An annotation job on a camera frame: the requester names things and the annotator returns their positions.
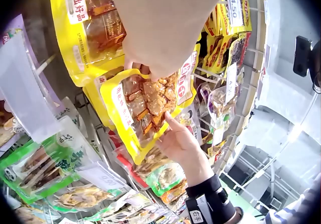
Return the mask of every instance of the snack package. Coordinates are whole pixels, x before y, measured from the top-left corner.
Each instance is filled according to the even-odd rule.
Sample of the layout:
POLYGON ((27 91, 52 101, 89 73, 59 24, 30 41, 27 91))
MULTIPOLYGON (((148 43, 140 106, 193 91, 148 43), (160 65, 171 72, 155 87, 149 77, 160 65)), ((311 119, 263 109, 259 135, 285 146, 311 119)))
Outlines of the snack package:
POLYGON ((78 180, 75 168, 100 159, 69 116, 59 123, 59 133, 40 144, 30 140, 0 162, 0 177, 27 204, 78 180))
POLYGON ((198 62, 200 44, 180 70, 156 83, 138 69, 118 73, 101 86, 108 115, 115 124, 135 164, 140 164, 155 141, 164 133, 165 111, 176 117, 189 106, 195 95, 192 72, 198 62))
POLYGON ((78 110, 73 105, 71 100, 68 97, 65 97, 61 100, 64 109, 56 116, 57 119, 62 118, 63 116, 69 116, 73 123, 77 126, 80 132, 83 134, 85 138, 88 138, 87 129, 85 126, 85 122, 81 115, 78 113, 78 110))
POLYGON ((199 144, 202 143, 201 125, 197 117, 197 112, 193 104, 184 108, 176 120, 183 124, 197 139, 199 144))
POLYGON ((112 0, 50 2, 61 55, 76 86, 124 62, 121 43, 126 32, 112 0))
POLYGON ((116 201, 113 201, 109 206, 106 208, 103 208, 99 212, 97 212, 95 215, 91 217, 85 217, 84 220, 88 221, 107 221, 109 218, 112 218, 113 214, 117 214, 117 212, 121 209, 126 209, 126 211, 134 210, 135 212, 140 210, 142 207, 148 206, 151 204, 151 202, 146 200, 146 197, 142 197, 143 195, 141 193, 136 192, 135 190, 130 190, 129 192, 125 193, 123 196, 121 196, 116 201), (137 197, 140 198, 141 203, 138 203, 138 205, 132 205, 127 202, 127 199, 129 199, 129 202, 131 202, 131 197, 137 197))
POLYGON ((211 124, 215 128, 214 132, 220 131, 221 136, 230 126, 235 113, 237 95, 225 104, 226 86, 222 86, 212 91, 208 97, 207 108, 212 117, 211 124))
POLYGON ((217 4, 218 22, 222 26, 223 36, 233 35, 238 32, 252 31, 252 23, 250 18, 250 6, 248 0, 240 0, 241 13, 243 18, 242 26, 232 27, 229 19, 229 4, 217 4))
POLYGON ((166 204, 169 205, 172 201, 175 201, 182 194, 184 194, 187 188, 187 181, 183 179, 178 185, 174 186, 171 190, 166 191, 160 198, 166 204))
POLYGON ((83 87, 84 93, 86 94, 91 105, 97 112, 97 115, 99 116, 102 124, 110 128, 112 131, 115 130, 116 127, 108 115, 104 100, 101 97, 100 88, 105 81, 109 80, 110 78, 115 76, 117 73, 120 73, 122 70, 124 70, 123 66, 119 66, 115 69, 112 69, 106 72, 105 74, 95 78, 93 81, 88 83, 85 87, 83 87))
POLYGON ((157 196, 161 196, 184 178, 184 171, 178 163, 168 163, 150 173, 146 183, 157 196))
POLYGON ((46 198, 52 209, 60 213, 88 211, 103 200, 114 200, 123 194, 122 190, 104 191, 93 184, 65 187, 46 198))
POLYGON ((213 15, 211 13, 204 25, 204 30, 207 32, 207 34, 209 34, 212 37, 217 36, 215 22, 216 22, 216 19, 215 20, 213 19, 213 15))
POLYGON ((61 218, 61 215, 58 212, 51 210, 49 213, 49 209, 37 204, 23 205, 22 207, 17 208, 15 213, 25 224, 47 224, 50 223, 51 220, 56 221, 61 218))
POLYGON ((206 45, 207 45, 207 54, 204 57, 202 68, 205 70, 208 70, 208 68, 212 67, 212 65, 215 63, 219 52, 220 47, 222 44, 222 36, 211 36, 210 34, 206 37, 206 45))
POLYGON ((133 177, 142 190, 149 188, 145 182, 146 177, 160 166, 170 162, 156 146, 147 153, 140 165, 135 165, 124 145, 113 151, 113 154, 116 156, 116 162, 133 177))
POLYGON ((180 195, 177 199, 175 199, 169 204, 169 208, 172 211, 177 212, 185 204, 185 199, 187 197, 187 193, 184 192, 182 195, 180 195))

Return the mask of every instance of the green snack package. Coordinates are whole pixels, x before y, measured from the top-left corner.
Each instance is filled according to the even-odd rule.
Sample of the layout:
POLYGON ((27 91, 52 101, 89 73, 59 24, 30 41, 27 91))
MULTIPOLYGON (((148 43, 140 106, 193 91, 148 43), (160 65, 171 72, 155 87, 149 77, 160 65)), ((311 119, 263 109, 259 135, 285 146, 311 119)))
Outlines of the green snack package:
POLYGON ((27 204, 78 180, 75 168, 100 159, 69 116, 59 123, 54 136, 40 144, 30 140, 0 162, 0 178, 27 204))
POLYGON ((145 181, 157 196, 161 196, 184 178, 184 171, 178 163, 167 163, 150 173, 145 181))
POLYGON ((65 187, 48 196, 48 205, 60 213, 89 211, 102 201, 114 200, 127 192, 125 188, 104 191, 93 184, 81 184, 80 181, 73 182, 73 187, 65 187))

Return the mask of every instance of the yellow snack package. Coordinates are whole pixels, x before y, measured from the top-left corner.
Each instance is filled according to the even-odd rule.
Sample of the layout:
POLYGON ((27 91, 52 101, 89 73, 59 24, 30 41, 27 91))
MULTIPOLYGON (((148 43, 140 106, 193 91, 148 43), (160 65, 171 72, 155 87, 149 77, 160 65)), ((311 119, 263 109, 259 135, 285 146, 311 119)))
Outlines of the yellow snack package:
POLYGON ((215 62, 219 52, 220 46, 223 41, 221 36, 219 37, 212 37, 211 35, 207 35, 207 54, 204 57, 204 62, 202 68, 209 71, 209 68, 212 67, 213 63, 215 62))
POLYGON ((151 82, 138 69, 118 73, 100 88, 108 115, 135 164, 139 165, 168 128, 165 111, 176 117, 196 95, 194 72, 200 44, 178 72, 151 82))
POLYGON ((113 69, 126 36, 112 0, 50 0, 63 61, 78 87, 113 69))
POLYGON ((243 63, 246 49, 249 45, 251 32, 242 32, 238 34, 238 38, 231 43, 228 51, 228 60, 225 64, 224 77, 227 75, 227 68, 236 63, 240 67, 243 63))
POLYGON ((104 73, 103 75, 95 78, 93 81, 88 83, 83 87, 83 92, 86 94, 93 108, 95 109, 98 117, 100 118, 102 124, 112 131, 116 129, 114 123, 111 121, 108 116, 108 112, 104 103, 104 100, 101 97, 100 88, 101 85, 114 77, 116 74, 124 70, 124 62, 118 61, 116 65, 114 65, 114 69, 104 73))
POLYGON ((252 31, 249 0, 241 0, 244 31, 252 31))
POLYGON ((224 72, 228 59, 228 49, 231 46, 233 36, 224 36, 221 39, 220 47, 216 49, 213 59, 209 63, 208 71, 219 74, 224 72))
POLYGON ((204 25, 204 30, 207 32, 207 34, 209 34, 210 36, 217 36, 217 32, 216 32, 216 24, 213 20, 213 15, 212 13, 210 14, 210 16, 208 17, 208 19, 205 22, 204 25))
POLYGON ((222 33, 224 36, 233 35, 235 33, 244 32, 244 31, 252 31, 252 24, 251 24, 251 18, 250 18, 250 6, 248 0, 239 0, 240 6, 238 4, 230 6, 229 4, 217 4, 218 8, 218 24, 220 27, 219 30, 222 29, 220 33, 222 33), (229 11, 230 8, 233 8, 234 10, 236 7, 241 7, 240 13, 242 14, 242 25, 241 26, 231 26, 230 22, 230 16, 229 11))

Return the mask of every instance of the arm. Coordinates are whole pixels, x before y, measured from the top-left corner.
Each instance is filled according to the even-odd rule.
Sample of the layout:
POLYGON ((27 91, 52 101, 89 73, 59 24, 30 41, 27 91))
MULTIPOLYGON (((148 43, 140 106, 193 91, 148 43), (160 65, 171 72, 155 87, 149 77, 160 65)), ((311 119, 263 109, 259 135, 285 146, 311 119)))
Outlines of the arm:
POLYGON ((190 56, 218 0, 114 0, 127 36, 124 52, 156 77, 177 71, 190 56))

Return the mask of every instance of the shelf tag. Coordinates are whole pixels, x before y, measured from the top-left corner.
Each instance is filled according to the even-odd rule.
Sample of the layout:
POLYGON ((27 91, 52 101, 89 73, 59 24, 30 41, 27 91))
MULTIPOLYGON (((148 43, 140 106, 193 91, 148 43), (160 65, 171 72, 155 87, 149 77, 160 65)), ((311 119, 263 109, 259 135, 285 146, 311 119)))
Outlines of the shelf tag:
POLYGON ((225 104, 227 104, 235 95, 236 72, 236 63, 232 64, 227 69, 225 104))
POLYGON ((231 27, 243 26, 242 6, 240 0, 228 1, 228 16, 231 27))
POLYGON ((116 176, 108 167, 104 167, 104 164, 100 162, 95 162, 90 166, 77 168, 75 171, 81 177, 105 191, 120 189, 127 186, 122 179, 116 176))

